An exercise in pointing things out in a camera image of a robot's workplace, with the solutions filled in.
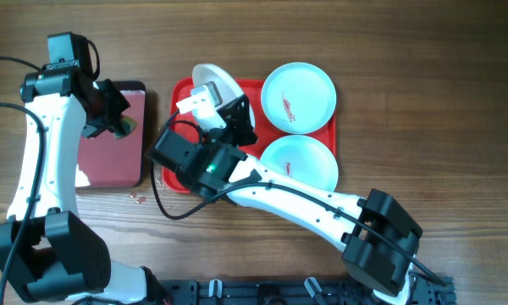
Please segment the white plate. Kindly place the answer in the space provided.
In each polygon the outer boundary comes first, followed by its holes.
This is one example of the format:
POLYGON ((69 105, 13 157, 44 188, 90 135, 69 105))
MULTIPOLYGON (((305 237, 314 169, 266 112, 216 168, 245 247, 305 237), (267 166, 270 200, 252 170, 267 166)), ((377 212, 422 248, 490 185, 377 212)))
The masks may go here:
POLYGON ((194 87, 213 81, 223 100, 217 111, 244 94, 235 79, 216 64, 197 64, 192 70, 194 87))

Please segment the green yellow sponge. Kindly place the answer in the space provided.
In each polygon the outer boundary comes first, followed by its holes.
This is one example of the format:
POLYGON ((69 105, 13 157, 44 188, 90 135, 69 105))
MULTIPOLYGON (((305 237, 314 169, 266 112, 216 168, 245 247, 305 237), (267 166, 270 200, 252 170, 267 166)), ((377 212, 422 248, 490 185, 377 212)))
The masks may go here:
POLYGON ((137 122, 131 117, 122 115, 120 119, 112 124, 113 134, 117 140, 129 136, 136 128, 137 122))

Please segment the light blue plate back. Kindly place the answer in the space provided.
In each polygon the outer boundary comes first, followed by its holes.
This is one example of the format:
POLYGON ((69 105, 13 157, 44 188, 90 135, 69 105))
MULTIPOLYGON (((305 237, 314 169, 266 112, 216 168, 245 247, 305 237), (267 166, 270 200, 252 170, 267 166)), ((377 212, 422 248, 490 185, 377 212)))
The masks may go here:
POLYGON ((277 129, 310 134, 333 117, 337 93, 329 76, 313 64, 284 64, 270 73, 261 91, 262 110, 277 129))

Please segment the light blue plate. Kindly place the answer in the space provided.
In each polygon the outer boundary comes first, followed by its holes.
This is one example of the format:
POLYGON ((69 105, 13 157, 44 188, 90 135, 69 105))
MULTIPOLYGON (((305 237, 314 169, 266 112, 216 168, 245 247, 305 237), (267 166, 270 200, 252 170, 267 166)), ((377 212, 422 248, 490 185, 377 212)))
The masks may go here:
POLYGON ((270 169, 325 191, 334 191, 339 179, 335 156, 310 136, 284 136, 263 151, 261 162, 270 169))
POLYGON ((261 91, 262 110, 277 129, 310 134, 333 117, 337 93, 329 76, 313 64, 284 64, 270 73, 261 91))

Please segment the light blue plate front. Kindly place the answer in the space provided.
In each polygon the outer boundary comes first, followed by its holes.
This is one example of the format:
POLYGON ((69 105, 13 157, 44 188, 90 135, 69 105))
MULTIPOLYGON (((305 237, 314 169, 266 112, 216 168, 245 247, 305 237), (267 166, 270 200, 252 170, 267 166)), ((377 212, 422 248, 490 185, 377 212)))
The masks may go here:
POLYGON ((284 136, 263 151, 261 162, 270 169, 325 191, 334 191, 339 179, 335 156, 310 136, 284 136))

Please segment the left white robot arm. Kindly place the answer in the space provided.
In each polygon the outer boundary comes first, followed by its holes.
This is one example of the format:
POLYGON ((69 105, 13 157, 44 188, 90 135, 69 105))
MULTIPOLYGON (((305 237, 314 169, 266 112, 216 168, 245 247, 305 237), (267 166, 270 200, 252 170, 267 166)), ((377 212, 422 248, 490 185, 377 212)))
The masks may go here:
POLYGON ((118 131, 127 101, 77 60, 28 74, 21 98, 26 142, 18 189, 0 224, 1 286, 27 303, 166 303, 154 274, 113 261, 77 210, 80 140, 118 131))

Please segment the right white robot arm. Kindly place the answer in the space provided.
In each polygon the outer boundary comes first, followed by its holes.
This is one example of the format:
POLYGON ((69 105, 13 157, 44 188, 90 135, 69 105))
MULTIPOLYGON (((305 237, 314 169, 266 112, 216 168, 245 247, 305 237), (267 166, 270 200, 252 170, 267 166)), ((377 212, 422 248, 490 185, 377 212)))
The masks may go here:
POLYGON ((223 101, 213 83, 177 101, 202 132, 174 172, 181 185, 214 201, 220 197, 257 208, 321 236, 342 253, 349 274, 391 304, 410 300, 413 266, 422 229, 388 193, 367 197, 325 191, 280 174, 243 151, 256 139, 249 99, 223 101))

